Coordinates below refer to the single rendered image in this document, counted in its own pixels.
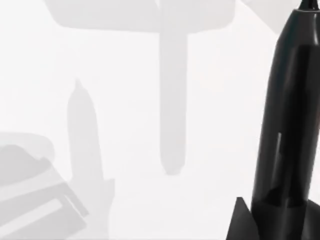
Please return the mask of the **black rocket-shaped model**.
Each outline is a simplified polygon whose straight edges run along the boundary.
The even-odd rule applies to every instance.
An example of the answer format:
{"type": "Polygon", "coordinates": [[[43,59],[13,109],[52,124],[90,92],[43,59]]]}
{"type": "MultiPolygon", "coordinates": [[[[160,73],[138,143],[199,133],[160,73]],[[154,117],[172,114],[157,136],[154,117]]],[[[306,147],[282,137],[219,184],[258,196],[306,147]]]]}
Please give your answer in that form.
{"type": "Polygon", "coordinates": [[[225,240],[320,240],[309,199],[320,134],[320,6],[300,0],[275,45],[251,204],[237,197],[225,240]]]}

